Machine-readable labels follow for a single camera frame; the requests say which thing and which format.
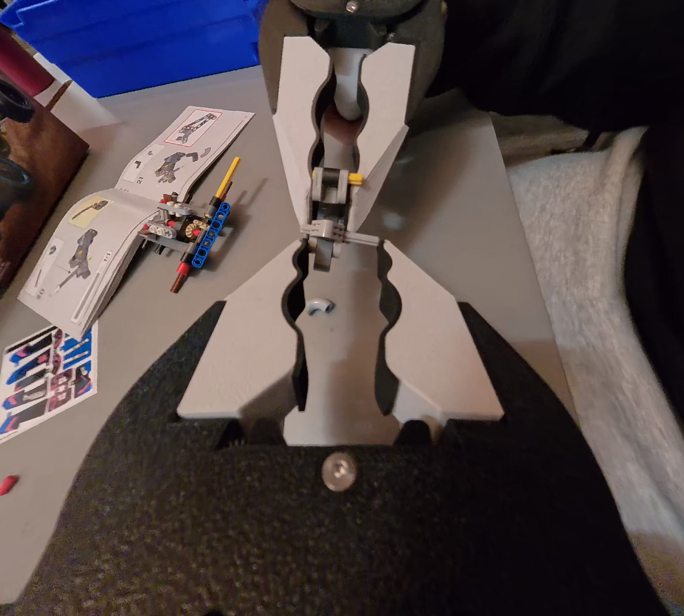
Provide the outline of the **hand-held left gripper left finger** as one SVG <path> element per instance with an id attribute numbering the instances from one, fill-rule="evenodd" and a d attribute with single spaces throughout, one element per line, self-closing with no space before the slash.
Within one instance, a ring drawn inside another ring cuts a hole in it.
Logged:
<path id="1" fill-rule="evenodd" d="M 304 338 L 309 246 L 294 242 L 224 301 L 177 414 L 187 420 L 283 421 L 309 390 Z"/>

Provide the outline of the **maroon roll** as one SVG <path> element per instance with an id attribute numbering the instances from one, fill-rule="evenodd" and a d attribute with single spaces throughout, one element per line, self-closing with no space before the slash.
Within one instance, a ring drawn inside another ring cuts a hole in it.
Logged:
<path id="1" fill-rule="evenodd" d="M 1 73 L 32 97 L 50 88 L 55 77 L 38 63 L 1 25 Z"/>

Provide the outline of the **grey lego shock absorber assembly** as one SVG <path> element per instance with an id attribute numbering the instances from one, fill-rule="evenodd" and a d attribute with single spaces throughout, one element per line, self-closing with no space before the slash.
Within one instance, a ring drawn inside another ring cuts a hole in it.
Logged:
<path id="1" fill-rule="evenodd" d="M 350 230 L 355 191 L 365 182 L 361 173 L 346 169 L 316 167 L 312 170 L 312 217 L 300 225 L 300 232 L 314 254 L 314 270 L 329 272 L 332 260 L 345 244 L 377 247 L 378 236 Z"/>

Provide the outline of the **open instruction manual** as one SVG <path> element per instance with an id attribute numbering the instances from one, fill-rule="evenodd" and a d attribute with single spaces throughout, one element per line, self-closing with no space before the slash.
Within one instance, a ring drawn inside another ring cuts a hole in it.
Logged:
<path id="1" fill-rule="evenodd" d="M 189 106 L 125 166 L 113 188 L 67 211 L 18 300 L 82 338 L 107 306 L 163 194 L 190 203 L 193 186 L 252 120 L 246 111 Z"/>

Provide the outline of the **person's right forearm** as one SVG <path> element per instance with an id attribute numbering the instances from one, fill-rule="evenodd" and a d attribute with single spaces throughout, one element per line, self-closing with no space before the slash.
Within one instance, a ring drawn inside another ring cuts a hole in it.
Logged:
<path id="1" fill-rule="evenodd" d="M 683 0 L 445 0 L 427 93 L 622 131 L 683 115 Z"/>

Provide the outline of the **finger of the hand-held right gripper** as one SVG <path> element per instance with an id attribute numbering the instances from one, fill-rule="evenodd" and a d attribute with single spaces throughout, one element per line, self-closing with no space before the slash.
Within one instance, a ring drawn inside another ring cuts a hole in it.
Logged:
<path id="1" fill-rule="evenodd" d="M 357 232 L 372 210 L 408 132 L 406 112 L 415 46 L 387 43 L 361 63 L 360 93 L 367 111 L 356 138 L 358 171 L 363 183 L 354 188 L 348 230 Z"/>
<path id="2" fill-rule="evenodd" d="M 329 54 L 311 37 L 285 37 L 273 123 L 298 225 L 311 221 L 312 156 L 320 141 L 316 106 L 332 77 Z"/>

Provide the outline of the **person's right hand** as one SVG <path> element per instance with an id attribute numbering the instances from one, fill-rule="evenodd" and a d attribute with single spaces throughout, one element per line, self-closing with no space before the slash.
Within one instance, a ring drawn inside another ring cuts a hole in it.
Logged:
<path id="1" fill-rule="evenodd" d="M 362 118 L 347 120 L 340 114 L 337 106 L 330 103 L 323 114 L 321 128 L 324 134 L 329 135 L 339 143 L 353 147 L 362 122 Z"/>

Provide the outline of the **black lego box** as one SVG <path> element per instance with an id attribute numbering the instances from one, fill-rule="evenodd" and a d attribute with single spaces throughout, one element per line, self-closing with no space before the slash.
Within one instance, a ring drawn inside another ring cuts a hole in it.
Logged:
<path id="1" fill-rule="evenodd" d="M 1 73 L 2 294 L 89 151 L 53 112 L 71 83 L 32 97 Z"/>

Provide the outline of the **partly built lego chassis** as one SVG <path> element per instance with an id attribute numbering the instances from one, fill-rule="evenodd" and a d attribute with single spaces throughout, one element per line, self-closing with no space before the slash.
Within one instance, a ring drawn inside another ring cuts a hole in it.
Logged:
<path id="1" fill-rule="evenodd" d="M 227 194 L 241 163 L 235 157 L 214 196 L 204 205 L 192 205 L 178 199 L 178 193 L 165 193 L 157 210 L 138 230 L 138 235 L 155 245 L 160 254 L 165 249 L 179 253 L 176 278 L 170 292 L 178 293 L 189 275 L 201 270 L 230 215 Z"/>

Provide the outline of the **person's grey trousers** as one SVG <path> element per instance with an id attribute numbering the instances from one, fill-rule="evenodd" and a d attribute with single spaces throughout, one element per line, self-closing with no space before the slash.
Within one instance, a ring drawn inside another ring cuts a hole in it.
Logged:
<path id="1" fill-rule="evenodd" d="M 508 169 L 574 413 L 648 578 L 683 614 L 683 422 L 628 312 L 623 274 L 645 133 Z"/>

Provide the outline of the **lego sticker sheet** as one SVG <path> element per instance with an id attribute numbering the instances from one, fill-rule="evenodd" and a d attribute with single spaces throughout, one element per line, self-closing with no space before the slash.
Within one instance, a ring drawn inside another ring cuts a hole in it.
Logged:
<path id="1" fill-rule="evenodd" d="M 97 393 L 98 324 L 82 339 L 52 325 L 1 351 L 1 443 Z"/>

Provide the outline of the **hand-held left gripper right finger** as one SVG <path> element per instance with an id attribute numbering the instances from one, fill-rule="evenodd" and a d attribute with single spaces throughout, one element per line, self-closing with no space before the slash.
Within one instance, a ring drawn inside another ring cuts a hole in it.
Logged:
<path id="1" fill-rule="evenodd" d="M 454 295 L 389 241 L 378 246 L 375 401 L 399 422 L 498 421 L 489 374 Z"/>

